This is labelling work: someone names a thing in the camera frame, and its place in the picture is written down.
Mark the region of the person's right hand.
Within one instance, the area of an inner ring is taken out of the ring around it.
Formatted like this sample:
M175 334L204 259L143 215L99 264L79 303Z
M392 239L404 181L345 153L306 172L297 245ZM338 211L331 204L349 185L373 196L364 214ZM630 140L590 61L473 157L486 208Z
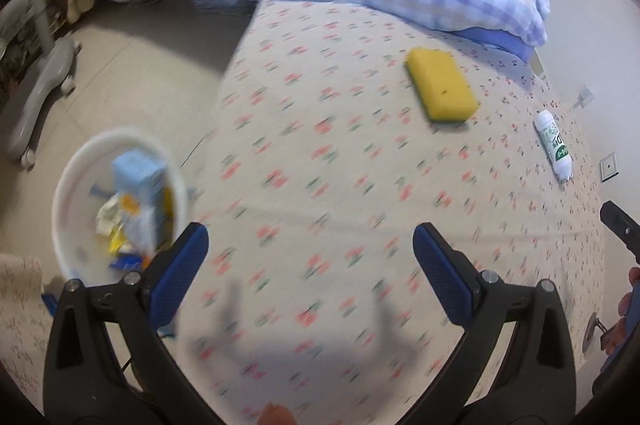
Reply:
M640 279L640 268L632 267L628 272L628 280L631 286L638 283ZM616 322L610 335L608 335L608 342L604 346L604 351L607 355L611 356L615 349L622 345L626 336L626 316L631 305L632 293L627 293L617 306L617 313L620 319Z

